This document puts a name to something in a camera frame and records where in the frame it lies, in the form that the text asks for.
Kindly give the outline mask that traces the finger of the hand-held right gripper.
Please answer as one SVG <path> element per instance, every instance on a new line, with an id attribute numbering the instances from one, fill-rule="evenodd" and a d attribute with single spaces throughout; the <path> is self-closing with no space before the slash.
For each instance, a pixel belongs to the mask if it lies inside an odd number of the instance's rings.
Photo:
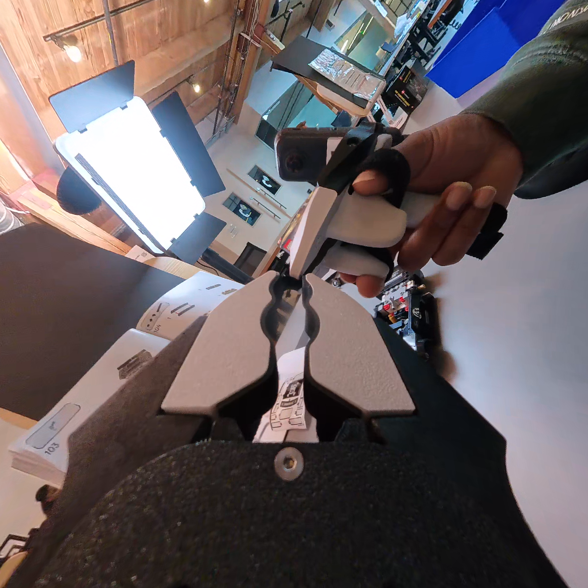
<path id="1" fill-rule="evenodd" d="M 345 195 L 327 187 L 316 187 L 312 192 L 290 247 L 289 275 L 293 279 L 301 280 L 323 264 L 335 244 L 327 231 Z"/>

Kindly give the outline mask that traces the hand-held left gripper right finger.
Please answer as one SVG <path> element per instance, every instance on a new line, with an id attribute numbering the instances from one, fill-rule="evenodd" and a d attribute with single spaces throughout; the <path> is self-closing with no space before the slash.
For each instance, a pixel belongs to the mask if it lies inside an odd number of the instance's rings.
<path id="1" fill-rule="evenodd" d="M 302 298 L 310 384 L 360 417 L 411 415 L 415 404 L 363 305 L 311 273 Z"/>

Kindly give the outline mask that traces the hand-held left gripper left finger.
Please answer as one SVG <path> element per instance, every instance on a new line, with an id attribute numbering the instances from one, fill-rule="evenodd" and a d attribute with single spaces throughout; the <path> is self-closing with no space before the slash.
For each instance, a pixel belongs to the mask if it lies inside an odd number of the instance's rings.
<path id="1" fill-rule="evenodd" d="M 269 313 L 280 278 L 267 272 L 209 313 L 162 401 L 165 413 L 214 419 L 272 375 L 276 357 Z"/>

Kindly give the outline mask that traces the sticker sheet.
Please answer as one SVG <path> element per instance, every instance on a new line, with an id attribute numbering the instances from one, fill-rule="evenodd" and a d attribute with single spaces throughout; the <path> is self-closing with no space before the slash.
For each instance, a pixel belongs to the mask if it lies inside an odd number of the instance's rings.
<path id="1" fill-rule="evenodd" d="M 317 421 L 304 401 L 305 308 L 301 281 L 281 276 L 276 282 L 276 306 L 272 315 L 277 334 L 277 398 L 262 417 L 254 443 L 315 443 Z"/>

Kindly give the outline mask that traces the black lego car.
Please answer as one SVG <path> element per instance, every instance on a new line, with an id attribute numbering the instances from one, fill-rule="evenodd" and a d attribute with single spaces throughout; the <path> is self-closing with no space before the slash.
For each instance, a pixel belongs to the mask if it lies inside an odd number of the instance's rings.
<path id="1" fill-rule="evenodd" d="M 421 271 L 394 269 L 378 296 L 374 318 L 381 319 L 424 360 L 440 344 L 437 301 Z"/>

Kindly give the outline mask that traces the lego instruction booklet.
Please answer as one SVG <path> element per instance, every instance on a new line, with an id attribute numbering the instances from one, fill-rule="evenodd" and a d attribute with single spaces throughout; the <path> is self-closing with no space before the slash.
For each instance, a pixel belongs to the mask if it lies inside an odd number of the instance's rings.
<path id="1" fill-rule="evenodd" d="M 204 270 L 160 296 L 40 421 L 11 445 L 11 467 L 58 488 L 70 435 L 191 323 L 243 284 Z"/>

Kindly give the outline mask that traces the person's right hand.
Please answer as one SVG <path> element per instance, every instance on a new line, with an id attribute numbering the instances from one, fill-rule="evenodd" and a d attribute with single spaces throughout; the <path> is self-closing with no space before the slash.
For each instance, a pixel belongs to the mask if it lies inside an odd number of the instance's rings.
<path id="1" fill-rule="evenodd" d="M 459 262 L 473 245 L 492 204 L 507 208 L 523 176 L 523 159 L 494 121 L 460 114 L 408 135 L 396 150 L 410 166 L 409 190 L 440 195 L 422 222 L 389 252 L 410 273 L 429 261 Z"/>

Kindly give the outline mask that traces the black light flap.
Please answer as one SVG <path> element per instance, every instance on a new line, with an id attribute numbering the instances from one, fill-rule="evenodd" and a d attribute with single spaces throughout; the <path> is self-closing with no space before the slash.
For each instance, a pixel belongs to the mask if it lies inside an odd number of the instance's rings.
<path id="1" fill-rule="evenodd" d="M 135 61 L 130 60 L 84 82 L 51 95 L 48 100 L 68 133 L 118 107 L 125 107 L 135 93 Z"/>
<path id="2" fill-rule="evenodd" d="M 226 187 L 178 92 L 158 103 L 152 115 L 200 195 L 207 198 L 223 192 Z"/>
<path id="3" fill-rule="evenodd" d="M 202 212 L 179 237 L 172 239 L 166 253 L 194 266 L 225 227 L 224 220 Z"/>

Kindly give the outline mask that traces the white booklet stand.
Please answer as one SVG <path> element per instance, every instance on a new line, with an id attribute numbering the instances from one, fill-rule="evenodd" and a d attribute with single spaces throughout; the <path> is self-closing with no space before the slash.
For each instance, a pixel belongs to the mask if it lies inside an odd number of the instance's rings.
<path id="1" fill-rule="evenodd" d="M 308 65 L 338 88 L 365 101 L 370 101 L 386 87 L 384 78 L 364 71 L 328 48 L 321 51 Z"/>

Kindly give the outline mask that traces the black flat panel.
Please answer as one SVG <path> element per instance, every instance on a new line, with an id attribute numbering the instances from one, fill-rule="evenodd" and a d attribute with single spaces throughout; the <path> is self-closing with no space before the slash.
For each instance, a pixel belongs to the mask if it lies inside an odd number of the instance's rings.
<path id="1" fill-rule="evenodd" d="M 1 411 L 45 416 L 181 282 L 50 226 L 1 235 Z"/>

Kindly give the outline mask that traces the bright studio light panel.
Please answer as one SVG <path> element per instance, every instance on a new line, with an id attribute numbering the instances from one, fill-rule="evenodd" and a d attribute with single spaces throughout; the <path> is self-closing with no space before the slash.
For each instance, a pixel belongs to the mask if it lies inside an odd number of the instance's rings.
<path id="1" fill-rule="evenodd" d="M 154 254 L 205 210 L 151 110 L 139 97 L 58 137 L 55 150 Z"/>

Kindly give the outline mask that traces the blue plastic bin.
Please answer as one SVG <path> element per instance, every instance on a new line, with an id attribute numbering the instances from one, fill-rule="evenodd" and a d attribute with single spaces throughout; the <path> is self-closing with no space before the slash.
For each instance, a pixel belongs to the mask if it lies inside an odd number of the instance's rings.
<path id="1" fill-rule="evenodd" d="M 427 77 L 453 98 L 504 67 L 563 1 L 479 1 Z"/>

